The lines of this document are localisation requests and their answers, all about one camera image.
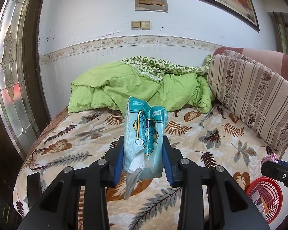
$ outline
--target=stained glass window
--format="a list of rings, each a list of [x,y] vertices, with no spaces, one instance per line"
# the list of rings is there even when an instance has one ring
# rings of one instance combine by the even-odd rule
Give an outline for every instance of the stained glass window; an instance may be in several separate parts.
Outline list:
[[[5,0],[0,12],[0,115],[22,158],[40,135],[22,66],[22,34],[28,3],[29,0]]]

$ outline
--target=light switch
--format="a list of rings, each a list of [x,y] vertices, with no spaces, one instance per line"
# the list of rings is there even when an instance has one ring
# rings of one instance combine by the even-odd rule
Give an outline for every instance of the light switch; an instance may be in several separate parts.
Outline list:
[[[141,21],[141,29],[150,30],[151,29],[151,22],[150,21]]]
[[[131,22],[131,29],[141,29],[141,22],[140,21],[132,21]]]

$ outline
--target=green patterned blanket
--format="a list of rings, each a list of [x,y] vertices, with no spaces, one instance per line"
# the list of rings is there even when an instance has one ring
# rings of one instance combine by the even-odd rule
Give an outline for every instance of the green patterned blanket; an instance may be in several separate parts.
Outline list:
[[[68,112],[108,107],[125,115],[132,96],[169,112],[189,104],[207,113],[214,96],[202,75],[210,63],[211,55],[202,67],[137,56],[91,68],[72,82]]]

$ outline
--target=red basket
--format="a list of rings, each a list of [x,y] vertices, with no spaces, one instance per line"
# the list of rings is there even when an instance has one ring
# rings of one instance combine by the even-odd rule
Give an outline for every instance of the red basket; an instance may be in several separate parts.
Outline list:
[[[266,221],[270,224],[277,217],[282,207],[282,190],[276,181],[268,177],[260,177],[253,181],[246,190],[246,194],[251,198],[256,190],[258,190],[269,209]]]

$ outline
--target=blue plastic packaging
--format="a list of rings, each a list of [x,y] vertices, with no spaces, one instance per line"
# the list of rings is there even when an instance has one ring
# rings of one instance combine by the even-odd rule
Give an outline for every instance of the blue plastic packaging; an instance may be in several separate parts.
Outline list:
[[[160,178],[163,171],[162,142],[168,114],[162,106],[130,97],[124,134],[124,171],[130,183]]]

